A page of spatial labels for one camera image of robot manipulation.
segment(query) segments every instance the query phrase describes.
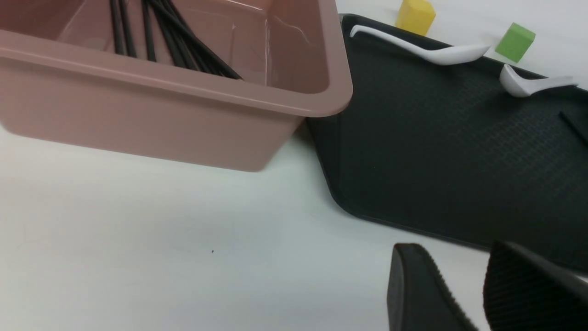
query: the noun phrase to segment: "white table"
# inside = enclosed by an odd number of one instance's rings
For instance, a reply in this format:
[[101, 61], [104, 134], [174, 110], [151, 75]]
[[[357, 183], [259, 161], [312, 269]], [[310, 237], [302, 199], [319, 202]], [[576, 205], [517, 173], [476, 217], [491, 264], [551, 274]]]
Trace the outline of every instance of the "white table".
[[[585, 24], [572, 5], [586, 9], [581, 0], [517, 1], [532, 2], [543, 18], [529, 18], [521, 8], [502, 13], [505, 0], [432, 2], [437, 19], [430, 37], [491, 41], [517, 21], [538, 34], [522, 67], [573, 73], [586, 86], [587, 50], [579, 49], [588, 45], [586, 35], [558, 37]], [[338, 4], [340, 12], [392, 24], [399, 1]], [[544, 24], [556, 16], [557, 24]], [[460, 19], [472, 28], [463, 29]], [[566, 62], [559, 61], [563, 56]], [[473, 322], [488, 330], [487, 253], [343, 212], [303, 130], [257, 174], [3, 129], [0, 159], [3, 330], [385, 331], [390, 255], [398, 242], [423, 244]]]

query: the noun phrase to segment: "foam cube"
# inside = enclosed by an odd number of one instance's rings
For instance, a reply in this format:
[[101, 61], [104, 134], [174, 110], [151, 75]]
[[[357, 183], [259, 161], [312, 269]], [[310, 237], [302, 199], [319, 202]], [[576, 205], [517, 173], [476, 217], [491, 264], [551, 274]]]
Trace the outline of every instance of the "foam cube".
[[535, 34], [532, 31], [512, 23], [495, 51], [511, 61], [519, 62], [533, 41], [535, 41]]
[[424, 36], [435, 15], [433, 6], [426, 0], [404, 0], [398, 12], [396, 27]]

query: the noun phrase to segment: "white spoon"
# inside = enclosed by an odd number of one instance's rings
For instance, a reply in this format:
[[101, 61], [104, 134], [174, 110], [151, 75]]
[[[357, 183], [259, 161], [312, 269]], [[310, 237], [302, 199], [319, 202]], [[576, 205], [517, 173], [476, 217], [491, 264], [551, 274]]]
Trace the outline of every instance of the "white spoon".
[[401, 47], [416, 56], [423, 58], [429, 62], [438, 65], [452, 65], [475, 61], [486, 53], [490, 48], [487, 45], [470, 45], [470, 46], [452, 46], [436, 51], [429, 51], [404, 41], [398, 37], [394, 37], [380, 30], [364, 27], [363, 25], [356, 25], [351, 29], [350, 37], [353, 38], [358, 32], [364, 32], [374, 37], [384, 39], [398, 47]]
[[528, 97], [533, 93], [547, 90], [549, 88], [578, 85], [572, 76], [526, 80], [519, 76], [515, 70], [507, 64], [504, 65], [502, 72], [500, 72], [500, 83], [510, 95], [517, 98]]

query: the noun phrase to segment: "green block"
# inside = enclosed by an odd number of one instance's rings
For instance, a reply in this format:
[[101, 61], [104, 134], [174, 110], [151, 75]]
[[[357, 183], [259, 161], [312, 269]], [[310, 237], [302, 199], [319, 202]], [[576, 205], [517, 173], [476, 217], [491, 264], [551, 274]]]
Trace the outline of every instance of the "green block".
[[521, 27], [517, 23], [512, 23], [505, 36], [496, 46], [495, 51], [514, 62], [519, 62], [534, 40], [535, 34], [532, 31]]

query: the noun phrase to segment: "spoon handle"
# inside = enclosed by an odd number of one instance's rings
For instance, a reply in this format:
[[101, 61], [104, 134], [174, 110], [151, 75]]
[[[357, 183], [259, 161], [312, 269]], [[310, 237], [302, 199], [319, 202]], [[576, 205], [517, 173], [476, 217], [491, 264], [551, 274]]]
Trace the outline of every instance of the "spoon handle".
[[574, 78], [572, 76], [544, 78], [542, 80], [532, 80], [530, 82], [532, 82], [533, 84], [533, 92], [543, 91], [548, 88], [578, 85], [578, 83], [574, 81]]
[[369, 35], [373, 35], [374, 37], [378, 37], [382, 40], [385, 40], [387, 42], [390, 42], [391, 44], [394, 44], [400, 48], [403, 48], [419, 57], [425, 57], [425, 53], [427, 53], [426, 49], [423, 49], [421, 47], [418, 47], [416, 45], [413, 45], [407, 41], [404, 41], [398, 37], [394, 37], [393, 35], [389, 35], [385, 32], [382, 32], [380, 30], [374, 29], [374, 28], [369, 28], [369, 27], [364, 27], [363, 25], [355, 25], [352, 29], [351, 29], [351, 33], [350, 33], [350, 37], [353, 38], [355, 36], [355, 34], [357, 34], [358, 32], [364, 32], [367, 33]]

